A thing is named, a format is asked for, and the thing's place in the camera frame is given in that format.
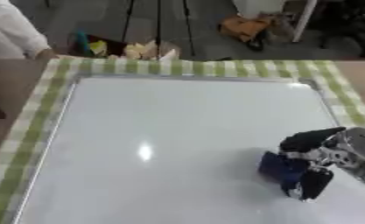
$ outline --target person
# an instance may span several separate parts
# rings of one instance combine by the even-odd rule
[[[56,54],[31,22],[9,0],[0,0],[0,59],[49,60]]]

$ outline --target blue object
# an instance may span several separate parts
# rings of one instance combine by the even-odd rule
[[[76,32],[76,41],[79,46],[82,48],[82,51],[85,55],[91,56],[91,48],[89,47],[89,40],[87,34],[83,31]]]
[[[258,171],[275,179],[281,185],[294,185],[300,181],[307,168],[308,164],[301,163],[301,161],[285,159],[267,151],[263,155]]]

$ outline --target hand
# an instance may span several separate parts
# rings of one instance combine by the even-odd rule
[[[58,56],[57,54],[55,54],[55,52],[52,49],[45,49],[43,51],[41,51],[40,53],[38,53],[38,55],[36,56],[36,60],[52,60],[52,59],[57,59]]]

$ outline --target whiteboard frame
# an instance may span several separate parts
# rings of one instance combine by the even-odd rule
[[[72,83],[70,84],[69,91],[67,93],[66,98],[63,100],[63,106],[60,111],[60,114],[58,115],[58,119],[56,120],[53,131],[51,132],[51,135],[47,139],[47,144],[44,149],[44,151],[41,153],[40,159],[36,165],[36,169],[34,173],[32,174],[32,177],[30,178],[29,185],[27,186],[25,190],[24,197],[22,198],[20,205],[18,207],[17,212],[14,215],[14,219],[12,224],[20,224],[20,220],[22,217],[22,214],[25,210],[25,206],[28,202],[28,199],[31,196],[32,189],[36,185],[37,178],[40,174],[40,171],[42,169],[42,165],[46,160],[46,157],[48,155],[48,151],[50,150],[53,140],[58,132],[58,129],[60,125],[62,124],[62,121],[64,119],[65,113],[67,111],[67,108],[69,107],[72,96],[74,95],[75,89],[80,85],[82,79],[86,78],[109,78],[109,79],[150,79],[150,80],[174,80],[174,81],[235,81],[235,82],[268,82],[268,83],[296,83],[296,84],[304,84],[309,86],[312,90],[314,90],[317,93],[318,98],[320,98],[323,109],[329,114],[329,116],[332,118],[333,126],[340,126],[339,121],[337,120],[336,116],[334,115],[334,112],[330,108],[328,102],[326,101],[326,98],[324,97],[324,94],[322,90],[319,88],[318,83],[309,78],[299,78],[299,79],[286,79],[286,78],[277,78],[277,79],[267,79],[267,78],[253,78],[253,77],[247,77],[247,78],[240,78],[240,77],[211,77],[211,76],[194,76],[192,74],[186,74],[182,76],[170,76],[170,75],[154,75],[154,74],[114,74],[114,73],[78,73],[76,77],[74,77]]]

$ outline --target orange object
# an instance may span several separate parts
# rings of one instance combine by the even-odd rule
[[[224,35],[236,37],[242,42],[248,42],[253,39],[259,32],[266,29],[273,17],[265,16],[256,19],[247,19],[244,17],[229,17],[221,22],[220,32]]]

